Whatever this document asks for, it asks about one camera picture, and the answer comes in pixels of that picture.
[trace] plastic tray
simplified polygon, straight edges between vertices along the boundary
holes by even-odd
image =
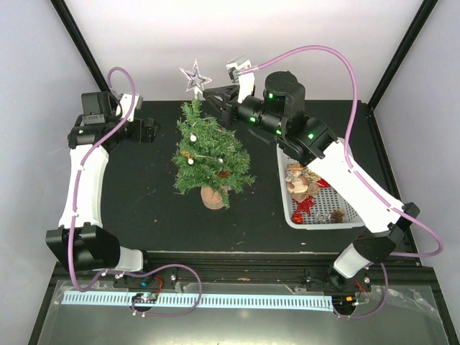
[[[293,213],[297,208],[297,203],[293,200],[286,187],[286,168],[296,160],[289,158],[278,147],[278,169],[280,171],[280,185],[282,194],[282,204],[285,212],[287,224],[294,229],[306,230],[330,230],[330,229],[350,229],[356,226],[363,226],[364,222],[359,217],[358,213],[343,199],[333,188],[322,188],[318,191],[317,196],[313,199],[316,203],[311,208],[311,216],[305,211],[302,211],[303,224],[293,222]],[[321,223],[321,218],[327,218],[330,212],[340,208],[345,212],[343,223],[334,223],[332,219],[326,219],[325,223]]]

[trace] star tree topper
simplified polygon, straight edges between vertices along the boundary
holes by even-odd
[[[188,79],[188,84],[186,88],[186,92],[194,91],[195,98],[198,97],[199,93],[203,94],[204,86],[211,81],[211,78],[205,77],[200,73],[200,68],[198,67],[198,61],[195,59],[195,63],[193,64],[192,71],[185,70],[183,68],[180,69],[180,72],[184,73],[185,77]]]

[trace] artificial christmas tree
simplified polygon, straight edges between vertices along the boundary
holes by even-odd
[[[201,101],[184,103],[185,120],[178,121],[182,140],[173,157],[179,167],[174,186],[181,192],[201,187],[206,207],[229,207],[228,190],[236,193],[254,182],[248,175],[249,154],[234,132],[220,126],[213,117],[201,117]]]

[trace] tree pot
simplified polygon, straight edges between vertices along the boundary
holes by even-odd
[[[222,188],[222,191],[228,193],[228,189],[225,187]],[[211,210],[219,210],[224,207],[221,196],[219,193],[214,192],[211,187],[201,187],[201,198],[204,206]]]

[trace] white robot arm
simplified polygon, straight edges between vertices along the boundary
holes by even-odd
[[[227,63],[235,86],[212,88],[203,96],[221,111],[224,126],[242,121],[271,132],[284,153],[320,175],[354,208],[367,230],[340,253],[333,263],[331,282],[340,285],[343,278],[355,276],[371,262],[385,260],[403,239],[410,222],[392,211],[395,208],[412,217],[419,213],[413,203],[403,205],[381,188],[350,157],[350,169],[344,156],[344,145],[325,124],[305,115],[305,88],[289,72],[274,72],[265,80],[264,99],[254,97],[254,74],[241,75],[251,67],[240,57]],[[390,203],[387,207],[358,178],[365,181]]]
[[[81,171],[78,186],[77,216],[75,218],[74,265],[77,270],[114,269],[125,272],[142,270],[143,254],[140,250],[120,246],[118,239],[103,229],[101,220],[101,194],[104,171],[109,162],[109,153],[123,139],[152,142],[159,125],[152,119],[134,118],[131,112],[125,125],[104,144],[95,148],[88,156],[84,169],[83,157],[93,144],[116,126],[124,117],[133,95],[121,95],[116,104],[111,93],[84,93],[83,115],[80,115],[68,136],[71,158],[70,183],[67,201],[58,229],[47,232],[46,242],[55,256],[68,267],[68,230],[75,215],[73,199],[75,179]],[[135,109],[139,109],[142,98],[134,95]]]

